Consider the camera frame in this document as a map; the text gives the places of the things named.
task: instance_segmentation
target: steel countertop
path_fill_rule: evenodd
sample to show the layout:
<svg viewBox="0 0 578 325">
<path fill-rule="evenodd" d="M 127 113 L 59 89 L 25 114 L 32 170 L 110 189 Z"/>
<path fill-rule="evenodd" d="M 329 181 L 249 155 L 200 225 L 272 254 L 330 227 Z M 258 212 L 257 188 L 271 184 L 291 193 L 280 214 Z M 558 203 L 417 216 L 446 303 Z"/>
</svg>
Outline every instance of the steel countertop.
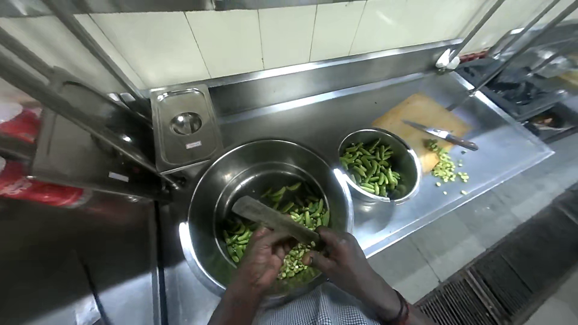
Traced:
<svg viewBox="0 0 578 325">
<path fill-rule="evenodd" d="M 447 107 L 472 88 L 455 72 L 442 76 L 415 73 L 221 117 L 219 124 L 225 147 L 254 139 L 288 139 L 311 147 L 337 165 L 336 151 L 345 135 L 370 126 L 410 95 L 422 92 Z M 366 204 L 354 198 L 353 234 L 367 257 L 553 154 L 479 91 L 453 112 L 472 126 L 465 138 L 480 147 L 465 154 L 457 146 L 450 151 L 454 160 L 463 160 L 461 170 L 470 176 L 468 183 L 457 180 L 437 187 L 437 178 L 424 175 L 418 194 L 402 205 Z M 220 299 L 191 272 L 177 238 L 178 223 L 187 218 L 193 186 L 194 182 L 174 203 L 161 208 L 169 324 L 206 324 Z"/>
</svg>

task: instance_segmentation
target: left hand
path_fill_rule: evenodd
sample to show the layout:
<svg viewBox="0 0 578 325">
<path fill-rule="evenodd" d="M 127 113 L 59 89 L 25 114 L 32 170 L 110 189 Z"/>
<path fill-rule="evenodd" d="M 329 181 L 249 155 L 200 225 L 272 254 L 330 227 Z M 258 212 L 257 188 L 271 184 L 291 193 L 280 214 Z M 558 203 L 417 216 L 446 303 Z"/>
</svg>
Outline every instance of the left hand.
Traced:
<svg viewBox="0 0 578 325">
<path fill-rule="evenodd" d="M 263 296 L 275 282 L 283 259 L 291 250 L 291 241 L 286 233 L 264 227 L 255 230 L 229 288 Z"/>
</svg>

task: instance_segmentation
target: metal grate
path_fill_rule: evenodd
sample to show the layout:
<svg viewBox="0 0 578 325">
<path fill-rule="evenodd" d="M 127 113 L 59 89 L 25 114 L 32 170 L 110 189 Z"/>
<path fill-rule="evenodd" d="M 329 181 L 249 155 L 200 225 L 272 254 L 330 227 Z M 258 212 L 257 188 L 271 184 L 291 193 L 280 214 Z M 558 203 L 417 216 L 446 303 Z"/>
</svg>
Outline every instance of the metal grate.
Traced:
<svg viewBox="0 0 578 325">
<path fill-rule="evenodd" d="M 498 324 L 461 275 L 430 292 L 416 307 L 437 324 Z"/>
<path fill-rule="evenodd" d="M 513 323 L 578 262 L 578 186 L 422 298 L 440 325 Z"/>
</svg>

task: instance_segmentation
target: label sticker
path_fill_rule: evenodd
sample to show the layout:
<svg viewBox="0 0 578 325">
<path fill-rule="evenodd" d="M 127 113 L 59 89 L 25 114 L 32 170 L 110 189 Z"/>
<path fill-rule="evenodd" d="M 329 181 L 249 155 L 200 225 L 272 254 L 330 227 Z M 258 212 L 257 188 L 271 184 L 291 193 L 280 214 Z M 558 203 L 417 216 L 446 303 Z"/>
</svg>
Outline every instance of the label sticker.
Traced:
<svg viewBox="0 0 578 325">
<path fill-rule="evenodd" d="M 122 180 L 123 182 L 128 182 L 128 176 L 120 175 L 117 173 L 109 172 L 109 177 L 114 178 L 114 179 L 118 179 L 118 180 Z"/>
<path fill-rule="evenodd" d="M 202 145 L 201 141 L 195 141 L 195 142 L 187 143 L 187 149 L 198 147 L 201 145 Z"/>
</svg>

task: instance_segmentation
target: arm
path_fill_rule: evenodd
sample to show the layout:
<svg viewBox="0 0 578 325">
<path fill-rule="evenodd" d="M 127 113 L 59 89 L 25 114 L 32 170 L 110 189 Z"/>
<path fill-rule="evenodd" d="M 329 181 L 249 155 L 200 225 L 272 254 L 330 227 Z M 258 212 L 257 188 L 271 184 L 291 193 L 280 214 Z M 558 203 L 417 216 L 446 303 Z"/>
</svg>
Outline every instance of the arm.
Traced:
<svg viewBox="0 0 578 325">
<path fill-rule="evenodd" d="M 288 235 L 256 230 L 233 282 L 213 312 L 209 325 L 250 325 L 267 289 L 273 284 L 291 247 Z"/>
<path fill-rule="evenodd" d="M 363 250 L 353 235 L 327 227 L 316 230 L 326 243 L 325 251 L 309 251 L 303 263 L 325 273 L 335 285 L 370 307 L 377 317 L 389 322 L 396 319 L 402 308 L 395 290 L 369 265 Z M 433 321 L 409 305 L 408 325 L 433 325 Z"/>
</svg>

